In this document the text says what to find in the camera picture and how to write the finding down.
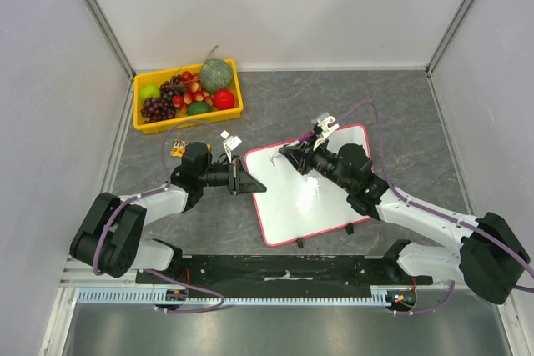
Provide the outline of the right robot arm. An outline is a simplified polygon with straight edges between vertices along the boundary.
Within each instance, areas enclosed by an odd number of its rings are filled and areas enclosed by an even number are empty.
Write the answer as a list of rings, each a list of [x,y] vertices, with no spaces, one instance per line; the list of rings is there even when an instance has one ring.
[[[410,276],[460,281],[480,298],[501,305],[529,266],[530,256],[503,217],[455,213],[391,187],[373,172],[372,160],[358,144],[347,143],[333,153],[324,144],[306,141],[285,145],[279,153],[298,173],[315,171],[343,189],[358,214],[436,242],[434,247],[400,243],[398,254],[381,265],[390,283]]]

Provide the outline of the green lime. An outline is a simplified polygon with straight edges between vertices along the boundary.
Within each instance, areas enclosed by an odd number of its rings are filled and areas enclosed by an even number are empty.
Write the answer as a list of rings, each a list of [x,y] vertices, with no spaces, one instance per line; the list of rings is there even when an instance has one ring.
[[[187,114],[189,116],[199,115],[203,113],[210,113],[211,111],[212,111],[212,107],[204,101],[191,103],[187,107]]]

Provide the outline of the green apple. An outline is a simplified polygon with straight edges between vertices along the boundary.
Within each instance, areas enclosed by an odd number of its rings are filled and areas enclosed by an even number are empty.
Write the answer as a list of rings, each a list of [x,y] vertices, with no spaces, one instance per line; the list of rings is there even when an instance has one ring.
[[[154,84],[145,85],[140,89],[139,96],[143,102],[148,98],[160,98],[160,88]]]

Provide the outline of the yellow plastic bin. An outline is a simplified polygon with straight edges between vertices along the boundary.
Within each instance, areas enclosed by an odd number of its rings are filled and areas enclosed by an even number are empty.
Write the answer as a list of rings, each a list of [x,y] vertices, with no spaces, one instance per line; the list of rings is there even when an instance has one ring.
[[[139,96],[140,89],[148,84],[154,84],[159,86],[161,92],[161,98],[167,98],[172,102],[172,97],[174,92],[170,84],[170,79],[174,75],[181,74],[184,71],[190,71],[191,73],[198,73],[202,68],[203,64],[199,63],[190,66],[184,66],[180,68],[171,68],[167,70],[159,70],[150,73],[141,73],[134,79],[133,90],[134,90],[134,103],[133,103],[133,125],[136,129],[142,131],[145,134],[159,133],[171,129],[174,125],[177,125],[179,128],[186,128],[194,126],[199,120],[204,120],[209,123],[216,123],[224,120],[229,120],[233,118],[238,118],[243,109],[243,99],[241,96],[239,79],[236,70],[236,65],[233,59],[223,59],[225,60],[233,69],[233,80],[227,88],[235,96],[235,105],[229,110],[218,110],[214,107],[210,113],[203,113],[199,115],[189,116],[187,114],[182,114],[176,108],[176,117],[169,120],[149,123],[147,120],[141,117],[140,109],[143,105],[143,101]],[[215,93],[209,92],[210,97],[212,98]]]

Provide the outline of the white pink marker pen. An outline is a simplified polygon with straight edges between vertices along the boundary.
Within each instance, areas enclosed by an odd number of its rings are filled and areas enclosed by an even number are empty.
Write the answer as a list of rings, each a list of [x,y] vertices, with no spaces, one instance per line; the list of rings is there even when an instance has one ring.
[[[294,146],[294,145],[301,144],[302,142],[304,142],[308,138],[313,137],[314,135],[315,135],[315,133],[313,131],[309,131],[309,132],[303,134],[302,136],[298,137],[297,139],[293,140],[292,142],[283,143],[279,148],[275,149],[274,152],[270,155],[270,161],[274,162],[275,158],[277,158],[280,155],[279,151],[282,149],[282,147],[284,147],[284,146]]]

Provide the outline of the yellow snack packet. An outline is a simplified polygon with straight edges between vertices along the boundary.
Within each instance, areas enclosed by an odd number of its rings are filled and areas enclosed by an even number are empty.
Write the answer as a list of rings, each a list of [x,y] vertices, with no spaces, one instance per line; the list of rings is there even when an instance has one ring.
[[[182,158],[187,148],[192,144],[194,144],[194,142],[190,143],[186,141],[176,140],[170,150],[170,156]]]

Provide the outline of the red apple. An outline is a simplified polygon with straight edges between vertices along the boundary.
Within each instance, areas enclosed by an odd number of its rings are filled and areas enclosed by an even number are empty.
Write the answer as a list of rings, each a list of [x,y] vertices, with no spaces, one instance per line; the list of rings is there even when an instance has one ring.
[[[220,89],[213,96],[213,104],[218,110],[229,110],[235,105],[235,96],[228,89]]]

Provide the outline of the dark purple grape bunch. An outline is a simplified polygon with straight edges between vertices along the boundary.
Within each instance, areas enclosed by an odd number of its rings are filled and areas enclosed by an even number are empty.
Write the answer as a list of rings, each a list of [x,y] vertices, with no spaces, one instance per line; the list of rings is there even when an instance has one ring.
[[[142,118],[154,123],[175,118],[177,110],[167,98],[146,98],[140,112]]]

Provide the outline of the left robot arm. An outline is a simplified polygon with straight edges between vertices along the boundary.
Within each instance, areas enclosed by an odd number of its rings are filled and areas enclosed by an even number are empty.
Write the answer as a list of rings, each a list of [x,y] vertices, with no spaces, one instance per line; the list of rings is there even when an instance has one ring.
[[[245,170],[238,156],[215,162],[205,143],[190,143],[181,164],[162,186],[122,198],[100,193],[74,236],[69,254],[97,275],[120,278],[134,266],[139,249],[146,248],[147,263],[140,268],[152,268],[164,283],[176,283],[184,271],[182,262],[174,258],[170,245],[143,243],[143,228],[169,215],[188,212],[205,188],[217,187],[226,187],[232,195],[267,191]]]

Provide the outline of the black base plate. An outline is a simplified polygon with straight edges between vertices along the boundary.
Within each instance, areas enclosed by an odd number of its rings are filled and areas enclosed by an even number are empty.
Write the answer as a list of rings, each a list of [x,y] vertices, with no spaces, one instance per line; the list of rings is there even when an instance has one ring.
[[[163,275],[192,284],[232,279],[259,282],[283,277],[369,286],[433,284],[430,276],[411,277],[392,258],[355,255],[182,255],[174,257]]]

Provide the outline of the green netted melon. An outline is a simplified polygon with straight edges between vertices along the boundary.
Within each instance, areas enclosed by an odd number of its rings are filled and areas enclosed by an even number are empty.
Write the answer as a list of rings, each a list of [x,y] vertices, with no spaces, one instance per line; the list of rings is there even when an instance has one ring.
[[[227,88],[233,80],[233,69],[223,59],[208,59],[199,71],[199,80],[211,93]]]

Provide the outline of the pink framed whiteboard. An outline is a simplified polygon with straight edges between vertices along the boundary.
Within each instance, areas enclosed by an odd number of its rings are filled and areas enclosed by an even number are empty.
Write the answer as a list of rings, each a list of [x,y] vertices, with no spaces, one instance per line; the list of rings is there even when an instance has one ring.
[[[275,143],[248,151],[244,165],[267,190],[253,195],[264,242],[270,247],[368,221],[346,202],[347,193],[311,171],[301,175]]]

